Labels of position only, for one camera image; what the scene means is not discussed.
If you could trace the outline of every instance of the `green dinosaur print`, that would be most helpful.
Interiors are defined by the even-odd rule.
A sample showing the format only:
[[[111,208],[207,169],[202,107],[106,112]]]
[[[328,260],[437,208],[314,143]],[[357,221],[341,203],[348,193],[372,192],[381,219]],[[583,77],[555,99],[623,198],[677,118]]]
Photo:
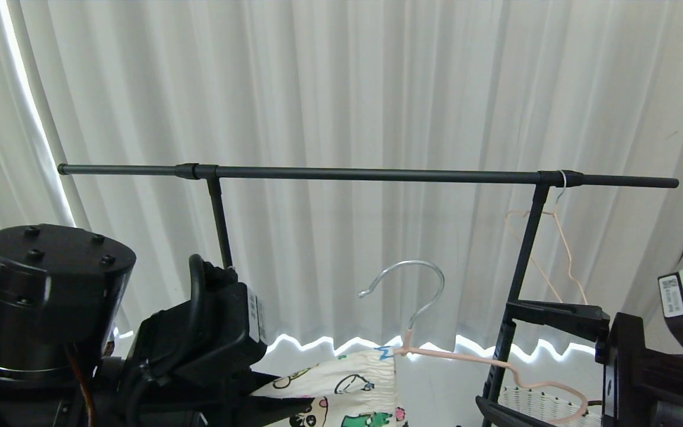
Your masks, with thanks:
[[[390,413],[364,413],[359,416],[345,416],[341,427],[383,427],[388,424]]]

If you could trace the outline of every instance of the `silver metal hook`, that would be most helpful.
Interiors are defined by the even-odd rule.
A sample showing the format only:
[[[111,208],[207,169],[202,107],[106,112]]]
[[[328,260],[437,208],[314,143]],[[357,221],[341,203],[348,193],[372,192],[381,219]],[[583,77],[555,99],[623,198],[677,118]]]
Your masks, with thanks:
[[[408,329],[413,329],[413,325],[415,324],[415,319],[418,319],[418,316],[421,314],[425,313],[426,310],[431,308],[434,303],[436,303],[436,300],[439,299],[439,297],[442,296],[442,291],[444,290],[444,284],[445,284],[445,278],[444,278],[444,272],[442,271],[441,268],[439,268],[438,265],[434,264],[433,262],[428,262],[427,260],[401,260],[395,265],[392,265],[391,267],[387,268],[387,270],[383,270],[381,273],[379,273],[379,276],[377,276],[376,279],[371,283],[371,285],[368,287],[366,290],[362,290],[358,292],[358,297],[363,298],[365,295],[370,294],[371,292],[376,289],[376,286],[382,281],[384,276],[387,276],[387,274],[393,272],[394,270],[397,270],[399,267],[404,267],[405,265],[423,265],[425,267],[430,268],[431,270],[434,270],[436,274],[439,275],[439,290],[436,291],[436,295],[434,295],[433,298],[431,298],[431,301],[428,302],[428,304],[424,305],[423,307],[420,308],[420,310],[416,311],[415,314],[410,317],[410,327]]]
[[[555,199],[555,205],[558,205],[560,198],[563,196],[563,193],[566,192],[566,188],[569,186],[569,179],[566,177],[566,171],[559,170],[558,172],[563,176],[563,189],[560,191],[560,194],[558,194],[558,198]]]

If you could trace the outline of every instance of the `clothes rack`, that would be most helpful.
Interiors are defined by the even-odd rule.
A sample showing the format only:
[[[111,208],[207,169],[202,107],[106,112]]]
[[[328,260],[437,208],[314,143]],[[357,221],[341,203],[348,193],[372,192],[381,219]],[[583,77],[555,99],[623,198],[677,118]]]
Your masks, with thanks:
[[[510,291],[502,323],[497,334],[494,359],[507,362],[510,347],[515,337],[515,321],[529,321],[519,316],[516,309],[518,297],[528,267],[534,238],[537,235],[542,209],[550,187],[577,186],[617,186],[617,187],[655,187],[674,189],[678,179],[644,176],[586,175],[572,170],[539,172],[489,172],[456,170],[373,170],[372,168],[290,168],[290,167],[223,167],[200,163],[179,165],[68,165],[60,164],[57,171],[62,175],[131,175],[131,176],[177,176],[183,179],[204,179],[207,181],[212,210],[222,255],[223,267],[233,267],[231,246],[228,241],[228,228],[223,209],[220,179],[312,179],[338,181],[409,181],[409,182],[464,182],[475,184],[533,184],[534,196],[531,200],[526,229],[521,241],[521,249],[515,264],[515,273],[510,282]],[[497,402],[504,379],[504,368],[491,367],[483,387],[483,398]],[[483,420],[482,427],[491,422]]]

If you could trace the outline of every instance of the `woven basket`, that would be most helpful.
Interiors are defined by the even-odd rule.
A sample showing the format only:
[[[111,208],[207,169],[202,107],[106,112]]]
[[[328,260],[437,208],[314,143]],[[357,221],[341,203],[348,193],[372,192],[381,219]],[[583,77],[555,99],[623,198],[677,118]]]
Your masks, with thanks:
[[[499,403],[502,406],[536,419],[541,419],[542,421],[571,416],[578,409],[577,403],[558,399],[558,397],[551,396],[543,391],[518,387],[502,387]],[[588,411],[579,419],[559,425],[566,427],[600,427],[600,418],[599,413]]]

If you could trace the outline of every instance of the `horizontal bar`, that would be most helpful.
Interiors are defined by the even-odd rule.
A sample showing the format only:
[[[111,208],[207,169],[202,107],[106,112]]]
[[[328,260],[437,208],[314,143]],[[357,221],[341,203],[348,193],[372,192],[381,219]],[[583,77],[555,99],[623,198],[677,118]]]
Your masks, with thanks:
[[[156,165],[67,165],[57,166],[62,175],[146,175],[178,176],[187,179],[322,179],[340,181],[416,181],[472,182],[484,184],[547,184],[562,187],[562,171],[493,172],[461,170],[377,170],[377,168],[289,168],[289,167],[221,167],[184,163],[173,167]],[[644,176],[585,175],[571,170],[566,184],[575,186],[630,186],[674,189],[678,179]]]

